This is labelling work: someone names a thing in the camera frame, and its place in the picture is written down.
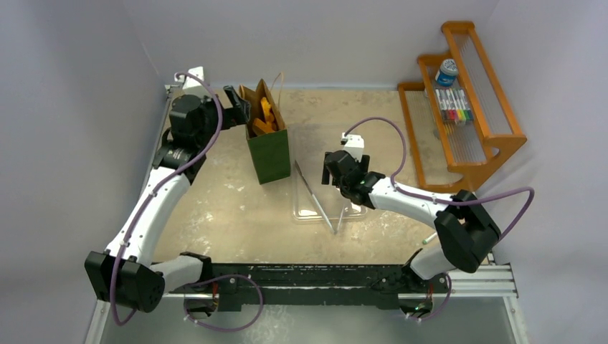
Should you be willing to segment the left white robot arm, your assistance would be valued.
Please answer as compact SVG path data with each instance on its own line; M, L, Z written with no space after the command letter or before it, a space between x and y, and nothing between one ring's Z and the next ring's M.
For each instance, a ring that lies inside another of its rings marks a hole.
M183 252L155 263L153 254L174 208L188 191L219 131L245 125L250 104L232 86L223 91L231 106L208 96L183 94L171 101L169 127L153 158L148 182L136 207L103 252L91 251L85 270L100 301L110 309L151 312L168 292L188 285L197 293L214 283L210 257Z

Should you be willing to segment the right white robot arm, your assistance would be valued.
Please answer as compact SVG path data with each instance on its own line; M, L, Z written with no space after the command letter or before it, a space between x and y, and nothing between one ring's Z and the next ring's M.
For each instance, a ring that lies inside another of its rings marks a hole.
M423 192L382 173L368 171L369 157L355 159L344 150L327 152L324 157L325 185L335 186L351 203L369 209L392 211L426 224L437 233L436 246L422 249L406 263L402 281L413 292L426 287L431 278L460 270L474 273L498 243L500 230L489 213L477 204L475 195L461 190L455 195Z

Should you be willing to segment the green paper bag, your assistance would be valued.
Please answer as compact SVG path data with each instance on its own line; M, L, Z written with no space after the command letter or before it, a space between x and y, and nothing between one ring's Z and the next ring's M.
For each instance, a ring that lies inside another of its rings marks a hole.
M291 173L288 129L269 86L263 79L257 83L255 89L240 85L239 95L251 105L250 121L246 124L246 138L258 182L266 184L287 178ZM274 133L256 136L252 124L255 118L261 118L260 101L263 97L266 97L272 106L278 129Z

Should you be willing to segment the metal tongs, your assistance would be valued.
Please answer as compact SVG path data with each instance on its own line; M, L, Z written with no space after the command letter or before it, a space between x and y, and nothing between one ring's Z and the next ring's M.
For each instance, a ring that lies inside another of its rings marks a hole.
M342 217L339 218L337 226L334 226L330 220L330 218L328 217L327 213L325 212L323 206L321 205L318 197L316 196L316 194L313 192L313 189L311 188L310 184L308 183L308 181L306 180L305 176L303 175L302 169L300 167L300 164L298 163L297 160L294 160L294 166L295 166L295 170L298 172L299 177L301 178L304 187L306 188L306 190L308 191L308 193L310 194L310 197L312 199L313 204L315 205L315 207L318 210L318 213L320 215L320 217L322 218L322 220L324 220L324 222L328 225L329 229L331 230L331 232L334 235L337 235L338 233L338 229L341 226L341 222L342 222Z

